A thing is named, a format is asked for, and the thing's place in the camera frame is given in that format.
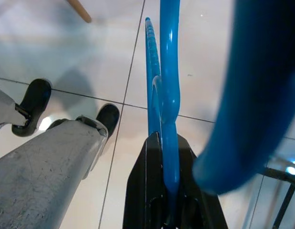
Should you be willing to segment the silver robot right leg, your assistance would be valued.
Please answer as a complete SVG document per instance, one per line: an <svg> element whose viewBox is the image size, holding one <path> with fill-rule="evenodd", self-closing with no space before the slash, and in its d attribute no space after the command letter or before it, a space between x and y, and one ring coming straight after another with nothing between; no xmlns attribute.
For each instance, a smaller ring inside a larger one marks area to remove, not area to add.
<svg viewBox="0 0 295 229"><path fill-rule="evenodd" d="M59 229L108 136L100 121L81 115L1 157L0 229Z"/></svg>

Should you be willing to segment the blue plastic hanger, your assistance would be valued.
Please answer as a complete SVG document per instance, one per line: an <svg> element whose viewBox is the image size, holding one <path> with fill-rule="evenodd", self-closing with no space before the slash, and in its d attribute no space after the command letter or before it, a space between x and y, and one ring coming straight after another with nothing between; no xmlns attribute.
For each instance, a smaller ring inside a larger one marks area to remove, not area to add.
<svg viewBox="0 0 295 229"><path fill-rule="evenodd" d="M168 221L175 229L181 183L176 118L180 109L180 0L160 0L160 46L145 20L148 128L163 152ZM239 188L267 162L295 116L295 0L234 0L230 53L211 136L190 167L210 195Z"/></svg>

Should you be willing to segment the wooden stick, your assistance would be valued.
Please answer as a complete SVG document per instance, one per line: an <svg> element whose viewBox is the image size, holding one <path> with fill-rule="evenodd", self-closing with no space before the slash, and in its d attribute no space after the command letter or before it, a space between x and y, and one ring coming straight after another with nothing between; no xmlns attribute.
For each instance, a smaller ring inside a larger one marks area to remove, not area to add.
<svg viewBox="0 0 295 229"><path fill-rule="evenodd" d="M92 18L79 0L66 0L77 14L86 22L91 23Z"/></svg>

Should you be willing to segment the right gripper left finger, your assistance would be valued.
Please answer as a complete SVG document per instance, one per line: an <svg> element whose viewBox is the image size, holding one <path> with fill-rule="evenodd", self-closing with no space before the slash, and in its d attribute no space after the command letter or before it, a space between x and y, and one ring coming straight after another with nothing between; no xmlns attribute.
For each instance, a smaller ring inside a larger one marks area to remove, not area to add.
<svg viewBox="0 0 295 229"><path fill-rule="evenodd" d="M122 229L161 229L165 188L157 132L146 138L127 181Z"/></svg>

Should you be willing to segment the black robot right foot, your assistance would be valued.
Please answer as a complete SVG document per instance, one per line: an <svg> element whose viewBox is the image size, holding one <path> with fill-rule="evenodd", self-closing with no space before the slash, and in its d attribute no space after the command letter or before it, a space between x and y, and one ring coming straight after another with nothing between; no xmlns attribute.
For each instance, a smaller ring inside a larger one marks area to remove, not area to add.
<svg viewBox="0 0 295 229"><path fill-rule="evenodd" d="M45 133L56 140L71 142L72 145L106 144L113 135L119 117L118 107L107 103L101 107L95 118L80 115L73 120L58 119Z"/></svg>

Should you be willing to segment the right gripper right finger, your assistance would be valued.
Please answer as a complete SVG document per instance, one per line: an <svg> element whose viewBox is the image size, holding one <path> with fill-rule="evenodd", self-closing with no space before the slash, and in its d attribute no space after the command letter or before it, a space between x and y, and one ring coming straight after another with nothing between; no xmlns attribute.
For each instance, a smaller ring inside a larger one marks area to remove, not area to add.
<svg viewBox="0 0 295 229"><path fill-rule="evenodd" d="M187 140L178 135L180 187L177 207L178 229L228 229L217 195L209 195L196 184L192 166L196 155Z"/></svg>

